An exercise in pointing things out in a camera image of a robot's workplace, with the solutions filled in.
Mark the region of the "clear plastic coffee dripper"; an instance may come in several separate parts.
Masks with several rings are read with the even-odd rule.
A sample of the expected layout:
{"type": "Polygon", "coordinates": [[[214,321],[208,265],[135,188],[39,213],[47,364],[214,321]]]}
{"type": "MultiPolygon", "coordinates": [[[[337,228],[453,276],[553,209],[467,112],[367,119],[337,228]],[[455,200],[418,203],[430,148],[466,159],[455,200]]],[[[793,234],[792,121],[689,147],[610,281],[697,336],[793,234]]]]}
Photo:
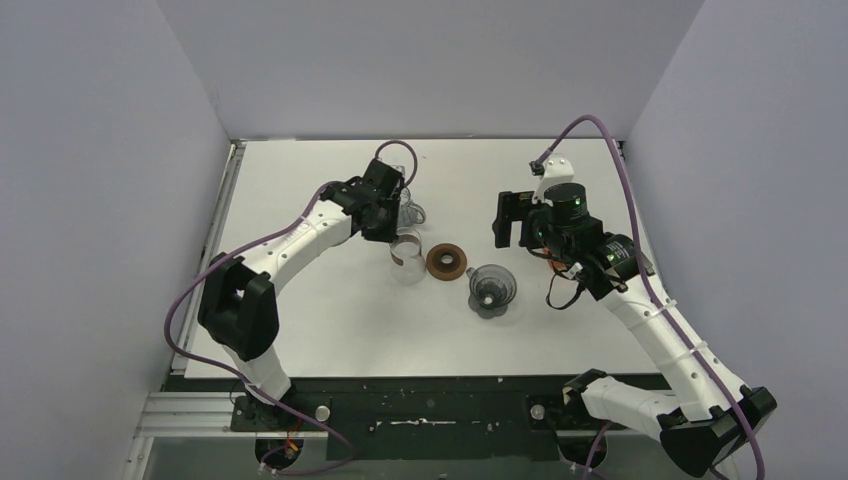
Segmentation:
{"type": "Polygon", "coordinates": [[[469,308],[481,319],[503,316],[517,293],[513,274],[501,265],[486,264],[466,270],[469,308]]]}

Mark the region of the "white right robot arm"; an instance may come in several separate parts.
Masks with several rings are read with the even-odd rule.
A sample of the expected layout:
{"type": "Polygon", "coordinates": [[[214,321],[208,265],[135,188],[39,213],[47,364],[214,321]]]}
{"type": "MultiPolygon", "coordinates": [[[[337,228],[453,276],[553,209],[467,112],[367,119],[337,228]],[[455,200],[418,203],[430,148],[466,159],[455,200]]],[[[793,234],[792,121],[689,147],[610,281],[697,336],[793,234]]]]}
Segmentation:
{"type": "Polygon", "coordinates": [[[590,215],[584,186],[559,184],[545,194],[539,201],[530,191],[499,194],[496,247],[509,247],[520,223],[520,246],[570,268],[568,278],[622,322],[671,390],[661,395],[590,369],[565,384],[565,409],[658,441],[692,477],[714,472],[761,428],[776,399],[730,372],[684,319],[669,319],[679,312],[675,301],[633,240],[590,215]]]}

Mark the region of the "clear glass carafe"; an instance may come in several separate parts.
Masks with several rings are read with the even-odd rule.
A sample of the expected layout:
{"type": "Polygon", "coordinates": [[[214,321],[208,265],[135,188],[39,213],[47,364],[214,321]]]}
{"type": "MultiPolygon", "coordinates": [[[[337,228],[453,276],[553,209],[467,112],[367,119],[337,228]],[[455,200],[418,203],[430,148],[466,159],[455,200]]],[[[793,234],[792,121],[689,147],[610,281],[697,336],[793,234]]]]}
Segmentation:
{"type": "Polygon", "coordinates": [[[390,245],[391,275],[403,286],[423,280],[426,274],[425,258],[420,233],[411,227],[400,228],[397,239],[390,245]]]}

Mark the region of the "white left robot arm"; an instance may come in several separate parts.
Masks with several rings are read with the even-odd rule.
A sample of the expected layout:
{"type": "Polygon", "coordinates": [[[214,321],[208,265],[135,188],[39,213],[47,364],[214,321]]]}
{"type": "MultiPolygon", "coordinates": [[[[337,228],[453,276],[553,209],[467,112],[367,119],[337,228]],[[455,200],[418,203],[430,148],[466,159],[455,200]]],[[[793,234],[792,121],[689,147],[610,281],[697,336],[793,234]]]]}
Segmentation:
{"type": "Polygon", "coordinates": [[[292,381],[274,349],[282,288],[326,250],[361,235],[392,243],[397,235],[403,173],[378,159],[365,173],[321,188],[295,226],[242,253],[221,253],[204,281],[198,322],[230,356],[271,429],[292,423],[292,381]]]}

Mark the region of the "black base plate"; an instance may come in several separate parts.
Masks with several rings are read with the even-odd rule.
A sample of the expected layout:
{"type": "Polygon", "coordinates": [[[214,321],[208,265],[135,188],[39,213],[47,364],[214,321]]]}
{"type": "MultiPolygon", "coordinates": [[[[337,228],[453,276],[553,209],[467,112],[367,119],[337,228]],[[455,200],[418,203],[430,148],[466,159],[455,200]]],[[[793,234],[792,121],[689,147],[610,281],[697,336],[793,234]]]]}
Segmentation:
{"type": "Polygon", "coordinates": [[[307,440],[326,439],[340,460],[553,461],[586,457],[599,420],[566,407],[567,375],[300,378],[287,413],[249,396],[234,378],[174,375],[168,393],[220,393],[224,430],[256,436],[256,455],[292,463],[307,440]]]}

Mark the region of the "aluminium rail frame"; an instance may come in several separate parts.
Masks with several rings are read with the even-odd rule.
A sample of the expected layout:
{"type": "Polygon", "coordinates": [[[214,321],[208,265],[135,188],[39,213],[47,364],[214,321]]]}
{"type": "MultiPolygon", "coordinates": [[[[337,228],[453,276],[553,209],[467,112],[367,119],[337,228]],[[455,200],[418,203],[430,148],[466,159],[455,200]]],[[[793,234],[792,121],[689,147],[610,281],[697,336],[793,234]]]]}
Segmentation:
{"type": "MultiPolygon", "coordinates": [[[[278,410],[282,409],[287,413],[293,414],[296,419],[304,420],[306,421],[306,423],[310,423],[314,426],[317,426],[319,430],[323,431],[324,433],[329,433],[331,437],[334,435],[338,436],[337,432],[332,431],[332,429],[330,429],[326,425],[322,426],[320,423],[318,423],[316,419],[310,418],[305,414],[295,412],[289,406],[284,405],[283,403],[277,400],[272,400],[271,396],[266,395],[267,392],[261,391],[259,389],[257,389],[256,391],[251,391],[251,388],[255,385],[252,385],[250,380],[245,376],[245,374],[241,373],[236,368],[238,365],[236,365],[235,363],[238,363],[238,361],[240,360],[238,360],[238,355],[233,354],[233,352],[228,353],[227,358],[229,359],[229,363],[224,363],[223,361],[218,361],[212,357],[199,355],[196,352],[193,352],[190,348],[193,345],[193,343],[191,343],[193,340],[191,339],[196,337],[197,332],[199,330],[208,330],[206,329],[206,327],[201,325],[201,300],[203,297],[203,292],[201,291],[203,287],[201,287],[201,285],[209,278],[211,278],[213,273],[215,273],[219,268],[221,268],[222,265],[230,261],[235,261],[233,259],[239,257],[244,252],[250,251],[257,247],[260,248],[261,251],[269,250],[267,245],[263,246],[265,243],[273,243],[276,239],[289,235],[291,232],[297,230],[301,223],[307,221],[306,219],[309,216],[310,212],[320,201],[319,198],[321,194],[328,188],[330,183],[332,183],[331,181],[330,183],[324,183],[317,187],[315,192],[311,195],[311,197],[305,204],[303,211],[299,213],[298,216],[296,216],[289,225],[286,225],[278,231],[266,234],[265,236],[262,236],[258,239],[251,240],[250,242],[247,242],[242,246],[232,249],[229,253],[219,251],[217,247],[220,246],[220,240],[223,235],[227,216],[229,214],[229,209],[232,203],[232,197],[235,192],[236,184],[238,182],[238,177],[244,160],[244,155],[247,150],[247,143],[249,142],[242,140],[234,140],[231,142],[230,157],[226,162],[225,173],[222,179],[221,186],[219,188],[215,213],[213,215],[213,222],[207,235],[206,242],[204,244],[204,253],[201,257],[202,261],[200,263],[200,270],[197,276],[191,281],[189,286],[186,287],[186,289],[177,296],[177,298],[173,301],[171,306],[168,308],[168,311],[166,312],[167,314],[163,326],[163,335],[166,344],[174,352],[174,360],[172,361],[172,364],[174,362],[179,363],[179,357],[183,359],[193,360],[229,372],[231,375],[234,375],[236,377],[238,384],[247,388],[248,393],[259,394],[260,399],[270,400],[272,407],[278,407],[278,410]],[[175,330],[173,328],[172,323],[176,318],[177,311],[181,309],[181,305],[186,299],[189,300],[189,305],[186,309],[183,322],[179,330],[180,336],[177,338],[173,336],[175,330]]],[[[140,430],[138,430],[135,434],[133,441],[134,450],[133,452],[131,452],[133,456],[128,459],[127,466],[124,470],[123,479],[141,479],[141,473],[143,473],[142,470],[146,469],[146,462],[148,460],[145,460],[145,458],[147,457],[142,458],[142,456],[136,455],[136,453],[138,453],[139,455],[144,453],[142,452],[143,449],[138,450],[138,452],[135,452],[135,450],[137,450],[135,448],[136,446],[138,446],[139,448],[141,447],[141,443],[139,442],[141,442],[142,435],[139,432],[140,430]]],[[[327,474],[329,472],[333,472],[341,466],[346,466],[351,461],[350,458],[345,458],[341,461],[341,463],[331,463],[322,467],[313,468],[311,470],[297,471],[290,469],[284,470],[279,465],[276,467],[269,466],[268,464],[263,463],[265,462],[265,460],[262,460],[262,458],[265,457],[260,456],[258,467],[259,475],[261,476],[267,472],[267,474],[269,475],[268,479],[276,479],[278,477],[314,477],[316,475],[322,475],[327,474]]]]}

